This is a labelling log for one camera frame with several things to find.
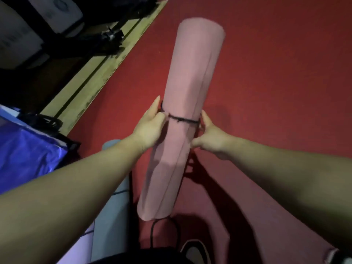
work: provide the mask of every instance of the yoga mat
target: yoga mat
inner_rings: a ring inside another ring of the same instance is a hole
[[[191,18],[178,26],[163,109],[198,121],[225,32],[208,19]],[[169,118],[153,147],[137,212],[142,220],[171,214],[198,124]]]

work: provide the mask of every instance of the red floor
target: red floor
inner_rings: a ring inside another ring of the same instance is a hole
[[[352,0],[170,0],[69,136],[88,156],[132,133],[164,93],[178,24],[206,17],[227,33],[205,101],[215,124],[267,145],[352,157],[351,11]],[[197,183],[184,178],[174,208],[182,241],[202,238],[216,263],[254,263],[258,250],[264,263],[321,263],[327,242],[231,163],[196,154],[204,169],[194,169]],[[133,170],[135,200],[148,159]],[[143,247],[150,226],[140,222]],[[173,228],[158,223],[156,246],[175,243]]]

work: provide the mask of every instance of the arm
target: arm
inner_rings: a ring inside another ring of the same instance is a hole
[[[56,263],[88,228],[165,122],[153,102],[118,144],[0,196],[3,263]]]
[[[278,149],[233,137],[202,112],[192,147],[230,160],[285,209],[331,243],[352,246],[352,160]]]

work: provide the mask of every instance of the person's left hand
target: person's left hand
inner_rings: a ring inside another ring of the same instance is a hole
[[[168,118],[166,113],[158,113],[159,102],[160,96],[154,100],[133,131],[133,134],[138,139],[138,142],[141,143],[143,152],[157,142],[160,137],[161,130]]]

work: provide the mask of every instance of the shoe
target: shoe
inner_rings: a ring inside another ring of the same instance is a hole
[[[188,240],[181,253],[194,264],[211,264],[209,253],[200,240]]]
[[[338,249],[331,249],[324,260],[325,264],[352,264],[352,258]]]

